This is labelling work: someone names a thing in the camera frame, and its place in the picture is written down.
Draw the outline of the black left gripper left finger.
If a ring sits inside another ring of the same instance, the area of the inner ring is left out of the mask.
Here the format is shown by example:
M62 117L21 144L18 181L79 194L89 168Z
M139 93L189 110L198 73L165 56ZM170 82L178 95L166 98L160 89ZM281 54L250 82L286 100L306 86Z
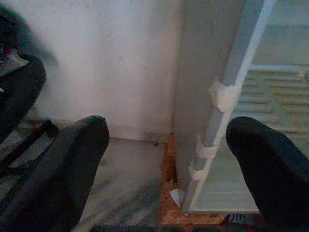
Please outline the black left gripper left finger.
M3 232L69 232L79 223L98 165L109 145L106 120L89 116L63 129L26 166L11 169L17 155L0 163L1 177L16 182L0 202Z

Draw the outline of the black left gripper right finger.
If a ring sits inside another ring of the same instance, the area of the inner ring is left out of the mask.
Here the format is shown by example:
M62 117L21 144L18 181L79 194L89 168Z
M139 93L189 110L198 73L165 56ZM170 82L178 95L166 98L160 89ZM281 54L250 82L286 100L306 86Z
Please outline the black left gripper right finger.
M246 116L225 139L266 224L280 232L309 230L309 160L283 133Z

